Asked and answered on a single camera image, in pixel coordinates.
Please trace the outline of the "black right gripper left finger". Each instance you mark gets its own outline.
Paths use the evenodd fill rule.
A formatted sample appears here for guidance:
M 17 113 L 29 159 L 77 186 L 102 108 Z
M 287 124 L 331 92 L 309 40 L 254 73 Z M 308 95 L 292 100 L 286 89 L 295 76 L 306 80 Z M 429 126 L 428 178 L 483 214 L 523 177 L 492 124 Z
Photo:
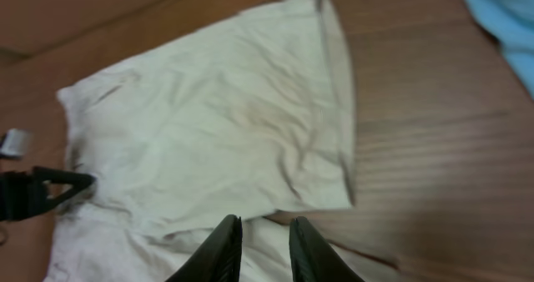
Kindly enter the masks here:
M 165 282 L 238 282 L 243 228 L 241 218 L 229 214 L 193 255 Z

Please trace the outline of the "beige shorts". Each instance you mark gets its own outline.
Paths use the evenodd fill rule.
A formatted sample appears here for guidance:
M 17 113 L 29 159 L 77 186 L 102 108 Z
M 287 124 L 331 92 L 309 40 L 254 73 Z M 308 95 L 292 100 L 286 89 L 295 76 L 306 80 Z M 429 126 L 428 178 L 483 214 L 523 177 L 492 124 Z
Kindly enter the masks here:
M 331 0 L 245 10 L 61 89 L 67 166 L 49 281 L 163 281 L 228 214 L 243 281 L 292 278 L 278 211 L 348 209 L 350 55 Z

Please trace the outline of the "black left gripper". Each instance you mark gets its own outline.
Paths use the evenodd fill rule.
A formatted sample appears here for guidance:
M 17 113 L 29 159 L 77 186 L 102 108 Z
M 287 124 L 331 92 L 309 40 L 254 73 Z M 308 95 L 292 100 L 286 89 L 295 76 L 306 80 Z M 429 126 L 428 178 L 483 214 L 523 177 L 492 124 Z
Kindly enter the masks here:
M 95 182 L 90 174 L 44 167 L 34 167 L 33 177 L 24 172 L 5 172 L 1 174 L 1 221 L 21 221 L 47 213 Z M 53 196 L 48 190 L 50 184 L 67 190 Z

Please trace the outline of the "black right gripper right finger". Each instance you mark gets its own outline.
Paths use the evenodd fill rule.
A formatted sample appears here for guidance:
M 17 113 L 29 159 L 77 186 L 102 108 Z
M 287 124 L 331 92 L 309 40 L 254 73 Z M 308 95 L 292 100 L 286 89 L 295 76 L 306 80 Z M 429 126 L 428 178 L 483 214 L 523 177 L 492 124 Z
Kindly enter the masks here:
M 364 282 L 306 217 L 291 220 L 289 247 L 294 282 Z

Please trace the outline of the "light blue t-shirt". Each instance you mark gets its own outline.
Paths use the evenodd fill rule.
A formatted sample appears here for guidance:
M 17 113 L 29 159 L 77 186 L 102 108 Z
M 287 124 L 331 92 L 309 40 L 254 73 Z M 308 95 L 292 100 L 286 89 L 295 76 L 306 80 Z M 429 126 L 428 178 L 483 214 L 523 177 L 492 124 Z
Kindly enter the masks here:
M 501 54 L 533 94 L 533 0 L 465 0 L 472 17 L 500 44 Z

